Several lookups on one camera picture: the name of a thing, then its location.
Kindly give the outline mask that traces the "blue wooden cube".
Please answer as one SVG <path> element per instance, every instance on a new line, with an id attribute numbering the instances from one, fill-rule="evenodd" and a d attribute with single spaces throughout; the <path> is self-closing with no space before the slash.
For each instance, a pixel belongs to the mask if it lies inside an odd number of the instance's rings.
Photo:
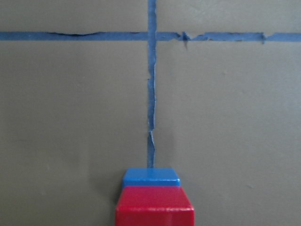
<path id="1" fill-rule="evenodd" d="M 122 179 L 127 186 L 181 186 L 181 180 L 172 168 L 129 168 Z"/>

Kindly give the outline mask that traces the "red wooden cube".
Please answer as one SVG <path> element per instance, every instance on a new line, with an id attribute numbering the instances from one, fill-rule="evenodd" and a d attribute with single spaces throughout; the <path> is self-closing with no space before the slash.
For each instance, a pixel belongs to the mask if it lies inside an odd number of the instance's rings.
<path id="1" fill-rule="evenodd" d="M 195 211 L 180 186 L 127 186 L 115 210 L 116 226 L 193 226 Z"/>

